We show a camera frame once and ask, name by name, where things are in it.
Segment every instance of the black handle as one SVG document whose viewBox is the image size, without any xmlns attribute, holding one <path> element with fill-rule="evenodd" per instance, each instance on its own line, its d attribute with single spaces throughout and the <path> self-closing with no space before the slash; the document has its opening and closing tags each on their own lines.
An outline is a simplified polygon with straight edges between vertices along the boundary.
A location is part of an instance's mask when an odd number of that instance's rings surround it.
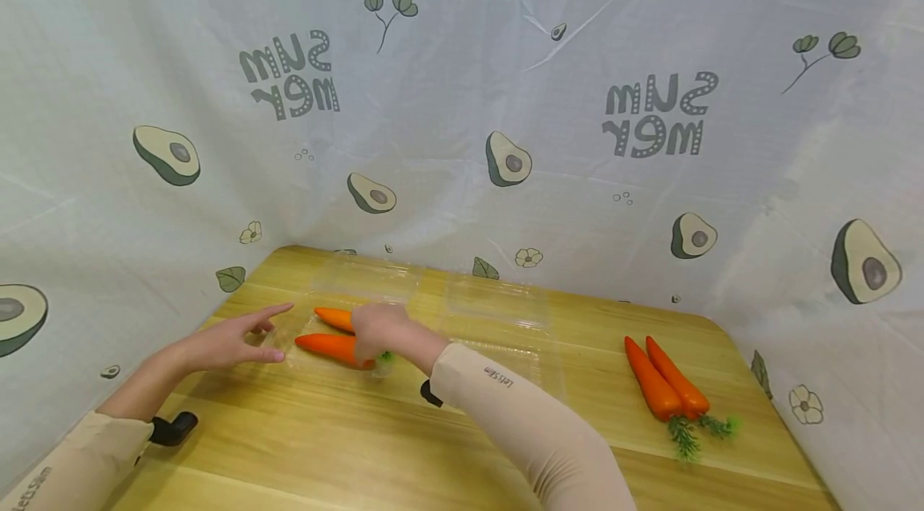
<svg viewBox="0 0 924 511">
<path fill-rule="evenodd" d="M 151 442 L 166 448 L 175 448 L 183 443 L 188 434 L 199 424 L 199 418 L 190 412 L 182 412 L 176 415 L 172 422 L 163 420 L 159 416 L 154 416 L 151 422 L 154 424 Z"/>
<path fill-rule="evenodd" d="M 426 379 L 423 384 L 420 385 L 420 396 L 424 397 L 428 403 L 434 405 L 438 408 L 443 407 L 443 401 L 436 395 L 433 395 L 430 391 L 430 379 Z"/>
</svg>

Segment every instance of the white backdrop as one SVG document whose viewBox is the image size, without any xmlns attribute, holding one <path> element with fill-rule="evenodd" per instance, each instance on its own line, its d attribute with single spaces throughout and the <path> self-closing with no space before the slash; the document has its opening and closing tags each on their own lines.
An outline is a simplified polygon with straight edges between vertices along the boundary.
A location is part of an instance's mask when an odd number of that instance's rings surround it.
<svg viewBox="0 0 924 511">
<path fill-rule="evenodd" d="M 845 509 L 924 497 L 924 0 L 0 11 L 0 486 L 300 243 L 703 313 Z"/>
</svg>

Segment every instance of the plastic container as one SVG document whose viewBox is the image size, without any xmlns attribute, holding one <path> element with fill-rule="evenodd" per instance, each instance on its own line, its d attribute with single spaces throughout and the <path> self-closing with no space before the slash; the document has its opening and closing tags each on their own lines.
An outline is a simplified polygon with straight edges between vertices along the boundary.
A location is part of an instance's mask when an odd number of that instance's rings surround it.
<svg viewBox="0 0 924 511">
<path fill-rule="evenodd" d="M 566 401 L 544 290 L 453 274 L 446 280 L 446 315 L 439 330 Z"/>
<path fill-rule="evenodd" d="M 372 302 L 406 304 L 419 285 L 419 269 L 340 254 L 324 263 L 315 276 L 310 289 L 298 300 L 294 309 L 276 321 L 274 332 L 267 336 L 263 345 L 284 351 L 285 365 L 298 378 L 325 379 L 342 386 L 388 377 L 394 360 L 378 360 L 374 370 L 361 371 L 324 355 L 304 351 L 296 346 L 294 340 L 300 335 L 312 333 L 350 335 L 328 326 L 315 316 L 317 306 L 349 310 Z"/>
</svg>

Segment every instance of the arm sleeve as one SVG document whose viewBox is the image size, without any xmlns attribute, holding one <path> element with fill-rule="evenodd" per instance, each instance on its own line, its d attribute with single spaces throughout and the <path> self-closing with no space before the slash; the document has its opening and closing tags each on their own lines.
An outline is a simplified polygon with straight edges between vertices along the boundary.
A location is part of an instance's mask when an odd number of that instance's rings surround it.
<svg viewBox="0 0 924 511">
<path fill-rule="evenodd" d="M 2 511 L 97 511 L 144 452 L 154 426 L 91 412 L 0 501 Z"/>
<path fill-rule="evenodd" d="M 452 343 L 433 366 L 431 390 L 482 428 L 546 511 L 636 509 L 606 440 L 517 373 Z"/>
</svg>

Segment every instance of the left hand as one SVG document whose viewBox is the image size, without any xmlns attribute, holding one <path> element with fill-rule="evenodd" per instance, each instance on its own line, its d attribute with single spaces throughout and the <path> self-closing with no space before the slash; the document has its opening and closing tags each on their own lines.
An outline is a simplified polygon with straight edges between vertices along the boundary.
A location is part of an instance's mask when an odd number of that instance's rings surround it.
<svg viewBox="0 0 924 511">
<path fill-rule="evenodd" d="M 241 363 L 281 363 L 286 354 L 276 348 L 254 347 L 244 341 L 248 333 L 259 335 L 273 329 L 270 318 L 292 309 L 292 303 L 267 306 L 237 318 L 219 322 L 173 343 L 165 351 L 175 354 L 187 372 L 225 369 Z"/>
</svg>

